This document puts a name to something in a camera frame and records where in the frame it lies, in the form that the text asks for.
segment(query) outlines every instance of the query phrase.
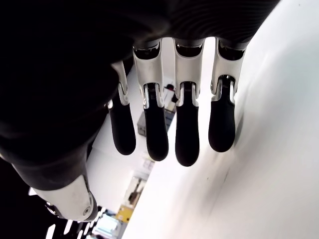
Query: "white surface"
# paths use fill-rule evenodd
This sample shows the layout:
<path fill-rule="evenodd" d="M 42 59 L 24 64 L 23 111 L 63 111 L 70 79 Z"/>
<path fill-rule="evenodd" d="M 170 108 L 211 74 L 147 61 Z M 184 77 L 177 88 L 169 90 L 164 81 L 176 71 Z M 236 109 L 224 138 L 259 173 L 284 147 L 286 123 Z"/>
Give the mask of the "white surface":
<path fill-rule="evenodd" d="M 234 147 L 208 144 L 214 42 L 205 43 L 200 155 L 156 163 L 123 239 L 317 239 L 319 1 L 283 0 L 248 46 Z"/>

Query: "robotic hand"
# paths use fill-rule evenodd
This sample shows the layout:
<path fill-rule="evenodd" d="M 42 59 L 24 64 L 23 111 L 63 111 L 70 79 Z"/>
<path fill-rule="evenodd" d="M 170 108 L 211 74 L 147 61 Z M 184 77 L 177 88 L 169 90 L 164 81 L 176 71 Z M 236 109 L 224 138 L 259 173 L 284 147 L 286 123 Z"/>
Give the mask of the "robotic hand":
<path fill-rule="evenodd" d="M 5 6 L 0 153 L 59 217 L 91 221 L 97 204 L 86 176 L 87 146 L 109 108 L 117 150 L 135 149 L 122 60 L 133 52 L 150 156 L 168 153 L 161 39 L 172 37 L 176 157 L 199 154 L 198 103 L 205 38 L 216 37 L 209 143 L 235 137 L 234 94 L 245 49 L 279 0 L 9 1 Z"/>

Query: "black fingertip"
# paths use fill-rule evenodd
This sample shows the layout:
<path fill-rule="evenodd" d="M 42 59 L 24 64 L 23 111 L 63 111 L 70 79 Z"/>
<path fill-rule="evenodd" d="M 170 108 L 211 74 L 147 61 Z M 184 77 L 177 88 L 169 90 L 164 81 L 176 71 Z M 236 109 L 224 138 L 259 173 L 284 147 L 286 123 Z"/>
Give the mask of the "black fingertip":
<path fill-rule="evenodd" d="M 150 105 L 144 109 L 146 121 L 146 142 L 150 157 L 162 161 L 168 154 L 168 137 L 164 107 Z"/>
<path fill-rule="evenodd" d="M 211 102 L 209 144 L 217 152 L 226 152 L 235 140 L 235 105 L 223 88 L 221 99 Z"/>
<path fill-rule="evenodd" d="M 136 147 L 130 104 L 122 105 L 119 92 L 112 99 L 112 102 L 113 107 L 110 109 L 110 117 L 114 145 L 120 154 L 130 155 Z"/>
<path fill-rule="evenodd" d="M 199 155 L 198 107 L 192 101 L 185 101 L 176 107 L 176 115 L 175 154 L 182 166 L 189 167 Z"/>

